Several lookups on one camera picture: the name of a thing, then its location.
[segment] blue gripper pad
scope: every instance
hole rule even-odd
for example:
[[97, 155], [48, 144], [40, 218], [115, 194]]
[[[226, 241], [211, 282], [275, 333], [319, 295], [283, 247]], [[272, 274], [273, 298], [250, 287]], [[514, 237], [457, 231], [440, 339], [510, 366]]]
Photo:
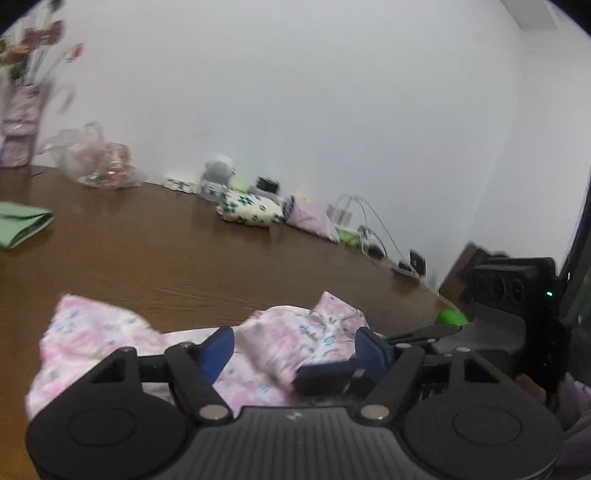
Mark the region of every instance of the blue gripper pad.
[[213, 385], [234, 353], [234, 330], [221, 327], [199, 347], [199, 371]]
[[378, 383], [388, 373], [394, 363], [394, 350], [367, 327], [355, 333], [355, 356], [364, 375]]

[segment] pink floral cloth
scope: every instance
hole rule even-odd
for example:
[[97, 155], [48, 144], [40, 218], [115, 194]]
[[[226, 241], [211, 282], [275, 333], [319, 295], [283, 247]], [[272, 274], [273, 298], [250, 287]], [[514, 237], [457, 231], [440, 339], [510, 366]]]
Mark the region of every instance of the pink floral cloth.
[[[291, 306], [255, 312], [235, 327], [234, 354], [214, 388], [237, 414], [245, 405], [300, 404], [291, 391], [297, 368], [304, 363], [348, 359], [355, 351], [363, 314], [324, 292], [313, 310]], [[113, 305], [64, 295], [40, 342], [41, 370], [25, 405], [33, 418], [84, 373], [122, 346], [139, 355], [159, 355], [171, 345], [201, 343], [216, 329], [161, 334], [139, 315]], [[147, 393], [172, 401], [165, 384], [143, 384]]]

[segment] white cable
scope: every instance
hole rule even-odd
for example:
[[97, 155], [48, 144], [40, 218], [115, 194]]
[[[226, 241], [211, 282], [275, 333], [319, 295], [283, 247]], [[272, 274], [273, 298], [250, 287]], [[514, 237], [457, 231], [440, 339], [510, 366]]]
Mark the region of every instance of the white cable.
[[372, 232], [373, 235], [378, 239], [378, 241], [380, 242], [380, 244], [382, 244], [382, 246], [384, 246], [384, 243], [380, 240], [380, 238], [375, 234], [374, 231], [372, 231], [369, 226], [368, 226], [368, 220], [367, 220], [367, 214], [365, 213], [365, 208], [363, 207], [363, 205], [361, 204], [361, 202], [365, 202], [365, 204], [370, 208], [370, 210], [373, 212], [373, 214], [375, 215], [375, 217], [378, 219], [378, 222], [380, 222], [380, 224], [382, 225], [382, 228], [386, 231], [386, 233], [388, 234], [390, 240], [392, 241], [392, 243], [394, 244], [394, 247], [396, 248], [398, 255], [400, 255], [401, 260], [403, 261], [404, 264], [406, 264], [407, 266], [409, 266], [411, 268], [411, 272], [414, 273], [414, 275], [416, 275], [418, 278], [421, 278], [421, 275], [419, 275], [419, 273], [417, 272], [417, 270], [413, 267], [412, 263], [410, 263], [409, 261], [407, 262], [406, 257], [404, 256], [404, 254], [400, 251], [396, 241], [394, 240], [394, 237], [392, 236], [392, 234], [390, 233], [390, 231], [388, 230], [388, 228], [386, 227], [386, 225], [384, 224], [384, 222], [382, 221], [382, 219], [379, 217], [378, 212], [375, 211], [374, 207], [372, 207], [372, 205], [363, 197], [360, 196], [356, 196], [356, 195], [347, 195], [347, 194], [343, 194], [341, 195], [336, 204], [335, 204], [335, 208], [336, 205], [339, 204], [339, 202], [341, 202], [344, 198], [348, 197], [348, 205], [350, 204], [350, 201], [353, 199], [363, 210], [363, 217], [365, 219], [365, 228]]
[[[380, 237], [378, 237], [376, 235], [376, 233], [372, 229], [370, 229], [369, 226], [368, 226], [367, 213], [365, 212], [365, 207], [363, 206], [363, 203], [361, 203], [361, 202], [365, 202], [365, 204], [370, 208], [370, 210], [373, 212], [373, 214], [375, 215], [375, 217], [378, 219], [378, 222], [380, 222], [380, 224], [382, 225], [382, 228], [388, 234], [390, 240], [394, 244], [394, 247], [396, 248], [396, 250], [398, 252], [398, 255], [400, 255], [400, 258], [402, 259], [402, 261], [411, 268], [411, 270], [412, 270], [412, 272], [410, 272], [411, 276], [414, 277], [414, 278], [416, 278], [416, 279], [418, 279], [422, 287], [426, 288], [428, 291], [431, 291], [431, 289], [429, 287], [427, 287], [427, 285], [425, 284], [424, 279], [421, 277], [421, 275], [419, 275], [419, 273], [417, 272], [417, 270], [413, 267], [412, 263], [406, 262], [405, 256], [400, 251], [400, 249], [399, 249], [398, 245], [396, 244], [394, 238], [390, 234], [390, 231], [388, 230], [388, 228], [386, 228], [386, 226], [384, 225], [384, 222], [379, 217], [378, 212], [375, 211], [374, 207], [372, 207], [371, 204], [366, 199], [364, 199], [363, 197], [359, 197], [359, 196], [355, 196], [355, 195], [343, 194], [343, 195], [341, 195], [337, 199], [337, 201], [335, 203], [335, 208], [338, 207], [339, 203], [343, 199], [347, 199], [347, 206], [345, 207], [345, 209], [347, 209], [349, 207], [349, 205], [351, 204], [351, 200], [355, 201], [355, 203], [357, 203], [361, 207], [361, 211], [363, 212], [363, 219], [365, 221], [365, 229], [366, 229], [366, 231], [369, 232], [369, 233], [371, 233], [371, 234], [373, 234], [373, 236], [378, 240], [378, 242], [382, 245], [382, 248], [384, 249], [384, 253], [386, 255], [386, 258], [388, 258], [388, 253], [386, 252], [386, 247], [384, 246], [384, 243], [382, 242], [382, 240], [380, 239]], [[376, 265], [383, 265], [383, 262], [382, 261], [378, 261], [378, 260], [376, 260], [376, 259], [374, 259], [374, 258], [372, 258], [372, 257], [369, 256], [369, 254], [365, 251], [363, 242], [361, 242], [361, 251], [368, 258], [368, 260], [370, 260], [371, 263], [374, 263]], [[447, 305], [448, 307], [450, 307], [452, 310], [455, 310], [457, 312], [460, 311], [460, 309], [458, 307], [456, 307], [450, 300], [448, 300], [447, 298], [445, 298], [442, 295], [440, 295], [438, 291], [435, 291], [433, 293], [435, 293], [435, 295], [437, 296], [437, 298], [442, 303], [444, 303], [445, 305]]]

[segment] green cloth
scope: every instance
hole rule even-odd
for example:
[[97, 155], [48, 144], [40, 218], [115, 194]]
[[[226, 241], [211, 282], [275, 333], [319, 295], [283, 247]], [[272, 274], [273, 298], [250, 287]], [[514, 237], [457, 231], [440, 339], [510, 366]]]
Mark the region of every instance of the green cloth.
[[45, 208], [0, 202], [0, 247], [10, 250], [52, 223]]

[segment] white wall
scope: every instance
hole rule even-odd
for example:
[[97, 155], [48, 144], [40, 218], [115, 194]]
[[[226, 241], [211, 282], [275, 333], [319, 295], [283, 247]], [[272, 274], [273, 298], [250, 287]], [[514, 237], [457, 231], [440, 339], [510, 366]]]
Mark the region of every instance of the white wall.
[[558, 30], [528, 32], [519, 112], [469, 239], [560, 268], [591, 164], [591, 40], [564, 14]]
[[217, 151], [244, 184], [365, 196], [431, 284], [503, 149], [525, 54], [499, 0], [67, 0], [63, 15], [87, 51], [57, 72], [77, 98], [50, 105], [42, 138], [97, 119], [156, 183]]

